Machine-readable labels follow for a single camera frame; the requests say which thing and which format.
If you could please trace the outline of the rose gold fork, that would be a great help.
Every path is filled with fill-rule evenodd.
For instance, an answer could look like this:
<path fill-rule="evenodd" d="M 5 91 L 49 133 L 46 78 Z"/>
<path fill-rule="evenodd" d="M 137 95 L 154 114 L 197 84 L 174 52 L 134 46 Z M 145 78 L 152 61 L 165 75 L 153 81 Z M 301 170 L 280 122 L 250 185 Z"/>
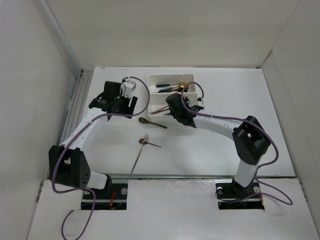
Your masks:
<path fill-rule="evenodd" d="M 164 111 L 168 111 L 169 110 L 169 106 L 168 105 L 165 105 L 164 107 L 161 107 L 155 111 L 152 111 L 151 114 L 154 115 L 154 114 L 158 114 L 158 113 L 161 113 L 161 112 L 164 112 Z"/>

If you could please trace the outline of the gold spoon green handle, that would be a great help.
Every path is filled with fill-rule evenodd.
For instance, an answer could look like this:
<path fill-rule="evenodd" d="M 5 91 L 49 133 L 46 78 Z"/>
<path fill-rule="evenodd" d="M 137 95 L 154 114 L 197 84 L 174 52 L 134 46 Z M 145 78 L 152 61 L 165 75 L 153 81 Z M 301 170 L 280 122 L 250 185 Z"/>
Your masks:
<path fill-rule="evenodd" d="M 168 92 L 180 91 L 182 89 L 183 89 L 183 87 L 179 85 L 179 86 L 175 86 L 175 87 L 168 87 L 168 88 L 160 89 L 158 92 L 159 93 L 168 93 Z"/>
<path fill-rule="evenodd" d="M 187 84 L 184 82 L 180 82 L 178 84 L 157 84 L 155 87 L 156 88 L 166 88 L 166 87 L 185 87 Z"/>

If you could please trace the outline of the brown spoon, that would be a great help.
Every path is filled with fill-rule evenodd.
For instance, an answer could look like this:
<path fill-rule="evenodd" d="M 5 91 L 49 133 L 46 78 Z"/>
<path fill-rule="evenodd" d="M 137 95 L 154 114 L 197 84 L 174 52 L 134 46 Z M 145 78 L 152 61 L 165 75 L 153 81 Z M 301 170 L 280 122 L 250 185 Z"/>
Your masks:
<path fill-rule="evenodd" d="M 163 128 L 163 129 L 167 129 L 167 128 L 168 128 L 168 127 L 165 126 L 165 125 L 151 122 L 151 121 L 149 121 L 148 119 L 146 119 L 146 118 L 144 118 L 144 117 L 139 117 L 139 118 L 138 118 L 138 121 L 139 121 L 140 123 L 142 123 L 142 124 L 151 124 L 151 125 L 154 125 L 154 126 Z"/>

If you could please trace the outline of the long silver fork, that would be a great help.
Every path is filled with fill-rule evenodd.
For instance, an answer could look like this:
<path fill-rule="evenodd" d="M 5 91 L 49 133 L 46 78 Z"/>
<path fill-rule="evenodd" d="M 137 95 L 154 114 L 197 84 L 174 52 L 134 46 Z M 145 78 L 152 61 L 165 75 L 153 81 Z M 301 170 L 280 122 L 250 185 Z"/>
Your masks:
<path fill-rule="evenodd" d="M 129 178 L 132 177 L 132 174 L 133 174 L 133 172 L 134 172 L 134 170 L 135 170 L 135 168 L 136 168 L 136 165 L 137 165 L 137 163 L 138 163 L 138 161 L 139 161 L 139 158 L 140 158 L 140 156 L 141 156 L 141 154 L 142 154 L 143 148 L 144 148 L 144 146 L 147 144 L 147 141 L 149 140 L 149 137 L 150 137 L 150 135 L 147 133 L 147 134 L 144 136 L 144 138 L 142 138 L 142 139 L 139 140 L 139 143 L 141 144 L 141 148 L 140 148 L 139 153 L 138 153 L 138 155 L 137 155 L 137 157 L 136 157 L 136 159 L 135 159 L 135 162 L 134 162 L 133 167 L 132 167 L 132 169 L 131 169 Z"/>

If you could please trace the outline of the small copper spoon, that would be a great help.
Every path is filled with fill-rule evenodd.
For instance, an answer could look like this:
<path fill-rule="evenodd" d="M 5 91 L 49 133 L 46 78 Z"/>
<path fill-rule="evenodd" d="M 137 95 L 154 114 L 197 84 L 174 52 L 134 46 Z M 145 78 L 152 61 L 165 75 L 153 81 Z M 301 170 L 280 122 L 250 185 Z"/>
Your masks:
<path fill-rule="evenodd" d="M 145 140 L 145 139 L 143 139 L 143 138 L 139 139 L 139 140 L 138 140 L 138 142 L 139 142 L 140 144 L 143 144 L 143 145 L 147 145 L 147 144 L 149 144 L 149 145 L 152 145 L 152 146 L 155 146 L 155 147 L 161 148 L 161 146 L 156 145 L 156 144 L 153 144 L 153 143 L 150 143 L 150 142 L 148 142 L 147 140 Z"/>

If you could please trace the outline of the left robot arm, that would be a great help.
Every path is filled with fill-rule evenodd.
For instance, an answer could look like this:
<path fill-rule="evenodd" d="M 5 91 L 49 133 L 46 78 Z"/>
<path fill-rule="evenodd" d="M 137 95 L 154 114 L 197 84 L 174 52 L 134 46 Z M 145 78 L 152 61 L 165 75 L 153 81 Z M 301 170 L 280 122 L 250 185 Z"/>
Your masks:
<path fill-rule="evenodd" d="M 49 178 L 52 185 L 74 189 L 94 189 L 100 198 L 112 192 L 112 180 L 107 174 L 91 170 L 85 152 L 101 128 L 112 116 L 131 118 L 138 98 L 133 96 L 136 83 L 126 77 L 122 82 L 106 81 L 103 92 L 89 104 L 88 110 L 74 132 L 48 153 Z"/>

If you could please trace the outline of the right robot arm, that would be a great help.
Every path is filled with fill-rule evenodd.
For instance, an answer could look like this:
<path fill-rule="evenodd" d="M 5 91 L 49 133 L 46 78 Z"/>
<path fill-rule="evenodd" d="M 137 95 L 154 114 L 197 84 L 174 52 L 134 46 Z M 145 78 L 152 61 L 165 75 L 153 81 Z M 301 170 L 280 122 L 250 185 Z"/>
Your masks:
<path fill-rule="evenodd" d="M 184 126 L 208 130 L 234 142 L 240 161 L 232 179 L 231 190 L 237 197 L 247 194 L 258 169 L 258 163 L 271 145 L 259 121 L 253 116 L 248 116 L 241 123 L 232 119 L 214 118 L 204 113 L 202 111 L 204 107 L 200 104 L 189 106 L 189 99 L 182 99 L 178 93 L 171 94 L 165 101 L 173 118 Z"/>

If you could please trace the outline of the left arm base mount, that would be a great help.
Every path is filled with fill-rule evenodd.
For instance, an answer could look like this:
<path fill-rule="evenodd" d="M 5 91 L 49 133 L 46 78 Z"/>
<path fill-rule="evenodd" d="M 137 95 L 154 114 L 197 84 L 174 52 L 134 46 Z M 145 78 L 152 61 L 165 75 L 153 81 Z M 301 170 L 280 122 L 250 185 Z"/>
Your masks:
<path fill-rule="evenodd" d="M 115 179 L 105 174 L 104 177 L 93 177 L 83 189 L 81 210 L 126 210 L 128 180 Z"/>

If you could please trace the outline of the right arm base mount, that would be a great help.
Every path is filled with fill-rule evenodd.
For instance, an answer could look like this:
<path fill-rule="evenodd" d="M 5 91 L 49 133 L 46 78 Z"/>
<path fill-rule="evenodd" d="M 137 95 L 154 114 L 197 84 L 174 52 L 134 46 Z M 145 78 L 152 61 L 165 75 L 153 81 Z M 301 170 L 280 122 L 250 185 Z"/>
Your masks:
<path fill-rule="evenodd" d="M 219 210 L 264 210 L 260 185 L 252 181 L 243 188 L 234 181 L 216 181 L 215 196 Z"/>

